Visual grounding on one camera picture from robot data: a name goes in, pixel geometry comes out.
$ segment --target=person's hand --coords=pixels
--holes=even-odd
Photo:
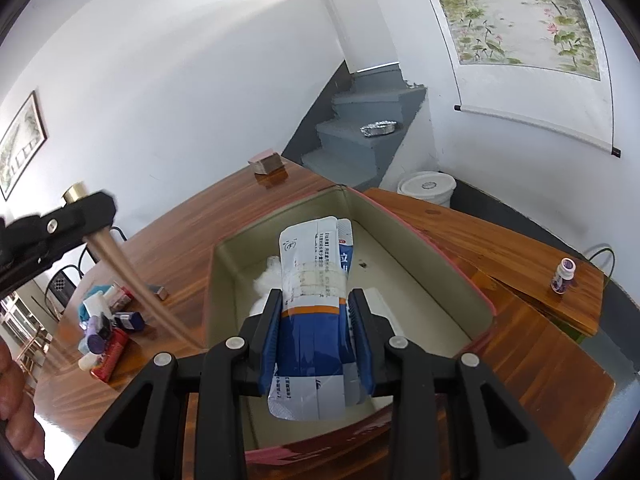
[[[0,419],[8,420],[6,439],[25,458],[44,458],[44,430],[33,417],[31,397],[24,392],[24,374],[0,338]]]

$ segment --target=staircase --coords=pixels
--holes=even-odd
[[[335,117],[316,125],[321,147],[302,155],[306,168],[337,184],[365,190],[380,184],[424,101],[426,88],[410,88],[398,64],[354,74],[348,92],[332,98]],[[392,134],[365,137],[360,127],[397,121]]]

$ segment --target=purple bottle cap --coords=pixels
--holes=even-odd
[[[566,269],[566,270],[574,270],[575,269],[575,264],[574,261],[569,259],[569,258],[563,258],[562,259],[562,266]]]
[[[86,337],[86,345],[89,348],[89,352],[92,354],[100,355],[107,348],[107,342],[97,334],[91,334]]]

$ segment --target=blue gripper pad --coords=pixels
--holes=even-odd
[[[282,291],[277,288],[272,288],[262,313],[262,316],[270,316],[269,325],[260,352],[258,390],[262,396],[269,393],[271,379],[273,378],[273,372],[276,366],[276,350],[278,348],[278,329],[280,327],[281,313]]]
[[[369,305],[361,288],[354,288],[349,293],[348,301],[353,340],[356,345],[356,362],[358,364],[360,382],[366,393],[372,395],[375,388],[372,370],[372,353],[364,326],[364,320],[360,313],[360,309],[363,307],[369,310]]]

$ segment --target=red can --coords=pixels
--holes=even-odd
[[[107,343],[107,349],[102,355],[102,361],[100,364],[91,368],[91,375],[96,379],[100,379],[103,383],[109,382],[113,369],[116,367],[116,364],[118,364],[118,360],[128,340],[129,336],[124,330],[114,328],[111,331],[111,338]]]

